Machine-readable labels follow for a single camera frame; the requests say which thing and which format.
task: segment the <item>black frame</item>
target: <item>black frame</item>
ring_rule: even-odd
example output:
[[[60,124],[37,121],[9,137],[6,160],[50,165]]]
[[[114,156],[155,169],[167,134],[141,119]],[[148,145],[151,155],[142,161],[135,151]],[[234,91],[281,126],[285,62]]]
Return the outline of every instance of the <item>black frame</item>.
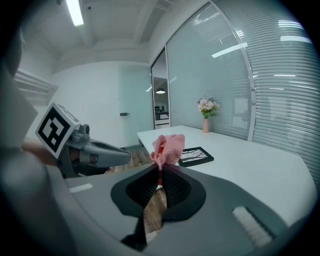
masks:
[[[199,160],[194,160],[194,161],[190,161],[190,162],[183,162],[182,159],[179,159],[179,165],[181,167],[190,167],[190,166],[197,166],[197,165],[201,165],[201,164],[205,164],[208,162],[212,162],[213,160],[215,160],[215,158],[210,155],[207,151],[205,151],[202,147],[198,146],[198,147],[191,147],[191,148],[185,148],[183,150],[183,152],[185,151],[191,151],[191,150],[201,150],[203,153],[206,154],[207,158],[204,159],[199,159]]]
[[[161,54],[165,53],[166,47],[164,47],[161,52],[158,54],[158,56],[155,58],[154,62],[152,63],[151,67],[150,67],[150,71],[151,71],[151,83],[152,83],[152,111],[153,111],[153,129],[156,129],[156,126],[158,126],[159,124],[156,124],[156,111],[155,111],[155,92],[154,92],[154,74],[152,72],[152,68],[154,67],[154,65],[156,64],[156,62],[158,61],[158,59],[160,58]]]

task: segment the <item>floor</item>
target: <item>floor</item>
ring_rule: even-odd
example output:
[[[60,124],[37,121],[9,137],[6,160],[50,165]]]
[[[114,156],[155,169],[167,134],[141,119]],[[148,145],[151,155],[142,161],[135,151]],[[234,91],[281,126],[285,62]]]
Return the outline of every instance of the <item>floor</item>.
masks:
[[[112,167],[108,173],[130,171],[130,169],[152,164],[149,153],[144,146],[127,149],[131,154],[131,160],[125,165]],[[162,213],[167,209],[166,194],[163,189],[158,189],[143,211],[143,223],[146,234],[158,231],[162,228]]]

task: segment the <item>glass wall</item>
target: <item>glass wall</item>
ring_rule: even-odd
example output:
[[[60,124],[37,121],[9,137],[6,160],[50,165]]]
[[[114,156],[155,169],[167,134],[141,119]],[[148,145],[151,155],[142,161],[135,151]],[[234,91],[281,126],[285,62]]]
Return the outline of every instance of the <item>glass wall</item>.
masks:
[[[252,141],[302,157],[320,192],[320,60],[303,26],[277,1],[221,0],[247,43],[256,91]]]
[[[251,90],[248,68],[234,33],[215,7],[193,15],[167,43],[171,126],[202,128],[197,100],[220,105],[210,130],[248,139]]]

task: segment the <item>flower vase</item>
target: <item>flower vase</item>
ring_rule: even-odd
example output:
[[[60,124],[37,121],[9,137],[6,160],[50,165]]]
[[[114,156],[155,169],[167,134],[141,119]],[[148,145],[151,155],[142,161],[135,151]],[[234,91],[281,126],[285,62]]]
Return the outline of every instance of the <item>flower vase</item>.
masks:
[[[202,131],[204,134],[209,133],[209,119],[208,118],[204,119]]]

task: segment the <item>pink towel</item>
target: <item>pink towel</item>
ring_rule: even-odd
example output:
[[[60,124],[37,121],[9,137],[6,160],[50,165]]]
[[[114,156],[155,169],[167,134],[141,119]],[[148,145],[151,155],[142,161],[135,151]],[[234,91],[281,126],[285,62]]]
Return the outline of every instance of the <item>pink towel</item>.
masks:
[[[162,185],[162,165],[164,163],[175,165],[181,158],[185,148],[185,136],[183,134],[160,135],[153,143],[154,152],[151,159],[159,166],[159,185]]]

